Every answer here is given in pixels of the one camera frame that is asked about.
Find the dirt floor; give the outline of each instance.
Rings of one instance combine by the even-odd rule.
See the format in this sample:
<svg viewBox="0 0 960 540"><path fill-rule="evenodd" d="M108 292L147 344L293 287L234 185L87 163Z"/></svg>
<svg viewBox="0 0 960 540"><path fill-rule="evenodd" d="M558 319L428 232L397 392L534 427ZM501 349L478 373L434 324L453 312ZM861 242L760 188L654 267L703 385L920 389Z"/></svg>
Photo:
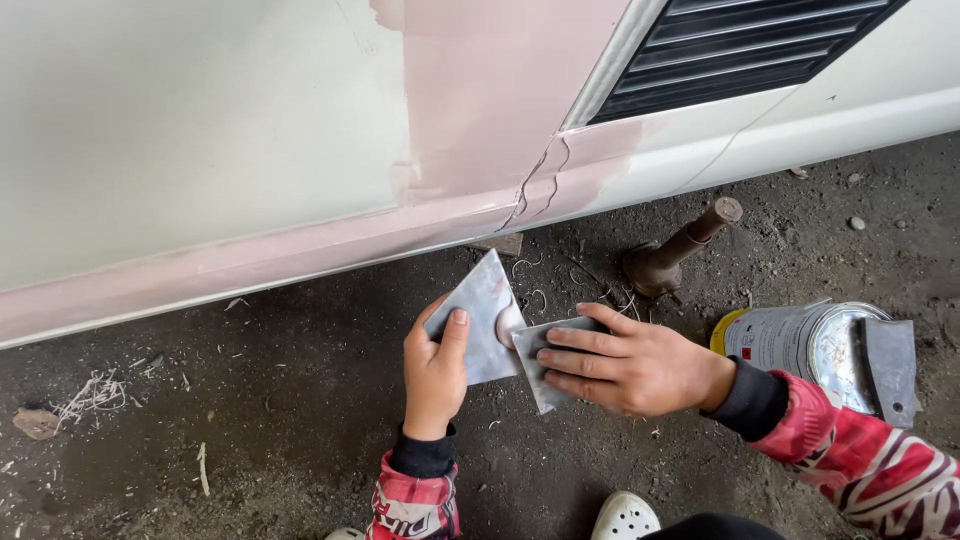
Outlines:
<svg viewBox="0 0 960 540"><path fill-rule="evenodd" d="M653 322L701 343L751 297L768 307L832 296L912 319L924 407L916 432L956 454L958 135L811 165L808 180L769 175L532 230L523 257L540 263L516 268L515 293L534 323L566 318L606 292L580 265L624 283L625 250L663 240L718 194L735 197L743 221L684 268L694 304L638 303L638 316L652 307ZM864 230L848 225L853 216ZM403 415L400 343L481 256L451 248L248 295L230 309L219 302L0 352L0 537L315 539L363 527ZM19 406L69 402L91 371L109 369L127 382L119 410L42 442L12 425ZM472 386L456 424L466 538L587 538L618 489L646 497L665 524L713 510L792 538L855 535L811 488L693 411L644 422L576 403L539 417L526 381L513 378Z"/></svg>

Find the white crocs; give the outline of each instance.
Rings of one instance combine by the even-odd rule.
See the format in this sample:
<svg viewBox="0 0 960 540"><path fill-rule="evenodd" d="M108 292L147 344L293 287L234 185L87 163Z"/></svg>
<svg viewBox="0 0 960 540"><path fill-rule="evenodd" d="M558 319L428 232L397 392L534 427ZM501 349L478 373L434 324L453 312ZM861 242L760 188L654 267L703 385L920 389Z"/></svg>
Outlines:
<svg viewBox="0 0 960 540"><path fill-rule="evenodd" d="M660 530L653 508L629 491L617 491L600 508L590 540L635 540Z"/></svg>
<svg viewBox="0 0 960 540"><path fill-rule="evenodd" d="M363 540L363 532L355 528L338 528L329 533L324 540Z"/></svg>

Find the red patterned sleeve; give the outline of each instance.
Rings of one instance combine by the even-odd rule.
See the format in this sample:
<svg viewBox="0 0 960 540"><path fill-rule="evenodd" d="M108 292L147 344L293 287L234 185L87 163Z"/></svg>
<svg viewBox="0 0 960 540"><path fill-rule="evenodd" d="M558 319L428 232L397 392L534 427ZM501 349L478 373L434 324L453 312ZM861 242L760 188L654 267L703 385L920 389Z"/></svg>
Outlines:
<svg viewBox="0 0 960 540"><path fill-rule="evenodd" d="M956 459L904 430L854 412L785 372L782 420L751 446L788 463L851 522L881 538L960 537Z"/></svg>
<svg viewBox="0 0 960 540"><path fill-rule="evenodd" d="M416 479L391 468L392 453L387 452L380 460L367 540L445 540L460 534L453 486L457 466L441 477Z"/></svg>

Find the paint can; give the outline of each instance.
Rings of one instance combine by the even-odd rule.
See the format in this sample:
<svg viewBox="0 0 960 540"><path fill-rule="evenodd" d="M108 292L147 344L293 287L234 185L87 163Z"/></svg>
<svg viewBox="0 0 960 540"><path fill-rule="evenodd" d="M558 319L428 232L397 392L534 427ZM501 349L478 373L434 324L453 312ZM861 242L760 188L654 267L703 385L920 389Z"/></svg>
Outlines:
<svg viewBox="0 0 960 540"><path fill-rule="evenodd" d="M797 307L739 309L728 313L710 338L710 349L737 355L764 371L781 369L836 392L843 405L877 415L870 366L857 321L890 321L882 309L830 299Z"/></svg>

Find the black louvered vent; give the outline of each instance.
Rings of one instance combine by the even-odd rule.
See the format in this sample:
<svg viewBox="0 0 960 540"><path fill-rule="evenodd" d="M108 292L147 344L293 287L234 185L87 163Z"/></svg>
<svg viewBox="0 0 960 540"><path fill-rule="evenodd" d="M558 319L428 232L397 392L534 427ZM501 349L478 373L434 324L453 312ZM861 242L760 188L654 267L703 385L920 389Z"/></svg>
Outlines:
<svg viewBox="0 0 960 540"><path fill-rule="evenodd" d="M906 0L670 0L590 124L809 81Z"/></svg>

